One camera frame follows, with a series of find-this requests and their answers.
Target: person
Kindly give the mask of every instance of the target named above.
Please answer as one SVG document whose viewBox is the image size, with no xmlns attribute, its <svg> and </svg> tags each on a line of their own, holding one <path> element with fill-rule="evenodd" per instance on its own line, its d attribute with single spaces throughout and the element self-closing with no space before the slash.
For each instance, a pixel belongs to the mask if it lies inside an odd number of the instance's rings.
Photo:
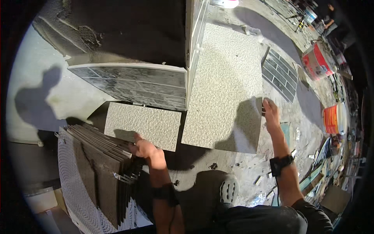
<svg viewBox="0 0 374 234">
<path fill-rule="evenodd" d="M 323 36 L 329 35 L 334 29 L 336 29 L 341 21 L 341 16 L 335 10 L 335 8 L 331 4 L 327 4 L 328 9 L 329 9 L 329 14 L 325 17 L 324 22 L 328 22 L 325 24 L 325 30 L 322 33 Z"/>
<path fill-rule="evenodd" d="M 264 98 L 266 128 L 270 133 L 274 157 L 283 158 L 290 154 L 284 133 L 279 122 L 278 107 Z M 149 166 L 151 186 L 155 189 L 171 186 L 164 153 L 152 143 L 135 135 L 135 145 L 130 150 L 136 156 L 145 158 Z M 276 177 L 279 198 L 282 206 L 255 207 L 233 206 L 238 194 L 239 184 L 233 174 L 227 174 L 220 187 L 220 202 L 215 222 L 210 231 L 200 233 L 331 233 L 332 224 L 327 215 L 304 200 L 299 188 L 295 163 L 281 169 Z M 181 207 L 173 195 L 164 199 L 153 199 L 153 214 L 157 233 L 184 233 Z"/>
</svg>

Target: orange bucket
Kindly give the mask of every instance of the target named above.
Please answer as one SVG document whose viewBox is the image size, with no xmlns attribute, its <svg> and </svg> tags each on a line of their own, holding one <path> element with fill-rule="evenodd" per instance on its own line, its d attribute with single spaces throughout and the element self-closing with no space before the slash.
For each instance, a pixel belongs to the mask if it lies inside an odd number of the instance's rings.
<svg viewBox="0 0 374 234">
<path fill-rule="evenodd" d="M 325 108 L 322 111 L 326 133 L 343 135 L 347 129 L 347 111 L 344 103 Z"/>
</svg>

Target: textured beige tile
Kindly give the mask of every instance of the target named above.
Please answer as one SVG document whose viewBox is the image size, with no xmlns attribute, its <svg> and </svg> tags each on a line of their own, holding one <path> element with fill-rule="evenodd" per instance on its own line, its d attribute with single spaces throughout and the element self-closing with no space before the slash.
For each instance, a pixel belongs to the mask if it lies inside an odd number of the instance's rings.
<svg viewBox="0 0 374 234">
<path fill-rule="evenodd" d="M 181 113 L 110 103 L 104 134 L 134 142 L 134 131 L 155 146 L 175 151 Z"/>
<path fill-rule="evenodd" d="M 257 37 L 206 24 L 182 143 L 256 153 L 262 77 Z"/>
</svg>

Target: black wristband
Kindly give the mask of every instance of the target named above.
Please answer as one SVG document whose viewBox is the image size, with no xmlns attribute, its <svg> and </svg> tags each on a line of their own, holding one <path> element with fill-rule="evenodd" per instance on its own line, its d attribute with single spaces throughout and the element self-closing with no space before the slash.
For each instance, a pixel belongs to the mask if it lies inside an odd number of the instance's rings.
<svg viewBox="0 0 374 234">
<path fill-rule="evenodd" d="M 152 188 L 152 196 L 154 199 L 167 200 L 170 207 L 179 205 L 172 183 L 165 184 L 161 188 Z"/>
</svg>

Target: shoe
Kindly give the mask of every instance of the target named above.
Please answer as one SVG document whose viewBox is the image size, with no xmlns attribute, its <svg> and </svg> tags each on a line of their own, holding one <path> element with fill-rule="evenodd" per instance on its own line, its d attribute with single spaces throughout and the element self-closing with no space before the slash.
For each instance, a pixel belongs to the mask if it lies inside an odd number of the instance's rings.
<svg viewBox="0 0 374 234">
<path fill-rule="evenodd" d="M 234 174 L 226 174 L 220 187 L 220 206 L 228 209 L 234 206 L 239 193 L 239 183 Z"/>
</svg>

